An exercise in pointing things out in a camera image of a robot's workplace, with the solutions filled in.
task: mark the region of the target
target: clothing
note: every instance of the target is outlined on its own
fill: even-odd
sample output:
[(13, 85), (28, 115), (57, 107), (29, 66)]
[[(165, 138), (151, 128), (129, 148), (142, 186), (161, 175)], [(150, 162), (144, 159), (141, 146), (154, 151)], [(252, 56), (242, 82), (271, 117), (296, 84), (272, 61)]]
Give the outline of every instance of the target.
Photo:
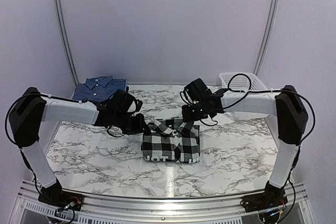
[(73, 99), (102, 102), (111, 98), (118, 89), (127, 90), (125, 79), (114, 79), (113, 76), (89, 78), (85, 83), (78, 84)]
[(143, 133), (142, 154), (147, 161), (200, 161), (200, 127), (182, 119), (155, 120), (150, 131)]

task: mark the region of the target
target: table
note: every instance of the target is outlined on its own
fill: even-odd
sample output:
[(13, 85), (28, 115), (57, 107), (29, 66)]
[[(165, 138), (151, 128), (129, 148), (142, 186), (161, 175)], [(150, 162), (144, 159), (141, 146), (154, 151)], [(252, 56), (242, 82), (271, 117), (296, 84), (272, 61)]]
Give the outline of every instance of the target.
[[(146, 121), (181, 115), (183, 86), (130, 85), (143, 101)], [(201, 156), (196, 164), (149, 162), (142, 136), (113, 138), (103, 127), (61, 124), (47, 159), (64, 188), (94, 194), (145, 197), (210, 197), (264, 188), (277, 148), (264, 119), (215, 117), (200, 124)]]

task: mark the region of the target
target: white wall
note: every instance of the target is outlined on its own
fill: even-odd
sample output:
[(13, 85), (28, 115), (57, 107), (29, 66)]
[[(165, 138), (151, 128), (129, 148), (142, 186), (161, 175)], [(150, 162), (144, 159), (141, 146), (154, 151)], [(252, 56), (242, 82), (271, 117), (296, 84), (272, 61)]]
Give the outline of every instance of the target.
[(316, 112), (294, 175), (304, 182), (318, 223), (336, 223), (335, 34), (336, 0), (280, 0), (260, 73), (268, 87), (293, 84)]
[[(5, 114), (29, 86), (63, 97), (70, 97), (74, 87), (53, 0), (1, 0), (0, 9), (0, 222), (7, 223), (22, 180), (30, 173), (5, 136)], [(42, 146), (54, 127), (42, 124)]]
[(270, 0), (62, 0), (77, 73), (189, 83), (253, 70)]

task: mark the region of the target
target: black and white plaid shirt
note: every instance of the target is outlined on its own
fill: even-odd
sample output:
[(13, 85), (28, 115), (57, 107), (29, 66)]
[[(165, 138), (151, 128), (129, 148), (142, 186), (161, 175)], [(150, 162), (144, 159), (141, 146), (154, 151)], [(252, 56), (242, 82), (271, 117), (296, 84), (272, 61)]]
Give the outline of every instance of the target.
[(151, 131), (143, 134), (142, 154), (147, 161), (200, 161), (200, 127), (180, 118), (155, 120), (149, 123)]

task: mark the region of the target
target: checkered shirt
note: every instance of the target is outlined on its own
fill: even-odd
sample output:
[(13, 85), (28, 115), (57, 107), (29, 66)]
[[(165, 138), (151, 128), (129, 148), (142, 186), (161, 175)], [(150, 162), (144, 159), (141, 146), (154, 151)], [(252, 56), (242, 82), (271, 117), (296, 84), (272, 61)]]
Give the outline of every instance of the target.
[(197, 163), (200, 161), (200, 127), (180, 118), (155, 120), (150, 131), (143, 134), (142, 154), (147, 161), (174, 161)]
[(127, 81), (125, 79), (114, 79), (113, 76), (89, 78), (85, 83), (78, 84), (73, 99), (102, 102), (111, 98), (118, 89), (126, 90), (126, 88)]

